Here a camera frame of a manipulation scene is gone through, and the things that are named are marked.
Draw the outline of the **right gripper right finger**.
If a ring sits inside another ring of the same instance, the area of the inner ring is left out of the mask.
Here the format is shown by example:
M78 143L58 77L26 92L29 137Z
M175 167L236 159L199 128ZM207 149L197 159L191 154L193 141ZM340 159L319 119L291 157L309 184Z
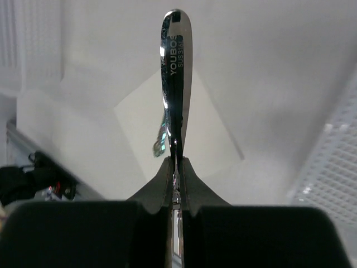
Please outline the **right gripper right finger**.
M233 206L180 163L184 267L350 267L327 214L313 207Z

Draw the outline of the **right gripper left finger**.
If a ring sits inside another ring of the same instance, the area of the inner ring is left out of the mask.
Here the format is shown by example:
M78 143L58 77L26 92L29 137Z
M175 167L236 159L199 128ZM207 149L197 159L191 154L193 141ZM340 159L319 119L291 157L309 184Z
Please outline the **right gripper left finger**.
M1 232L2 267L171 267L173 162L124 201L28 202Z

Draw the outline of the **silver fork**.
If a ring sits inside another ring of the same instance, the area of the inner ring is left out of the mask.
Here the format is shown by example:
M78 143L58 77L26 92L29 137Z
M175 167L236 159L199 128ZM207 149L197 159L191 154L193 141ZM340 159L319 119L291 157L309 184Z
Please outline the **silver fork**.
M182 267L194 263L192 219L184 145L192 85L192 28L181 9L168 11L163 19L160 39L162 102L169 157L152 179L156 190L153 212L159 215L158 248L165 266L172 263L172 221L177 219L178 247Z

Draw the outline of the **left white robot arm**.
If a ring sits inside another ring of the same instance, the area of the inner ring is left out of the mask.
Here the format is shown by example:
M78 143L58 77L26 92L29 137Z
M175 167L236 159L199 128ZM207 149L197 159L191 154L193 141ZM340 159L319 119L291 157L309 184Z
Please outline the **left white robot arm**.
M73 200L77 180L41 151L28 156L29 165L1 167L1 204L5 207L18 200L33 199L45 191L56 199Z

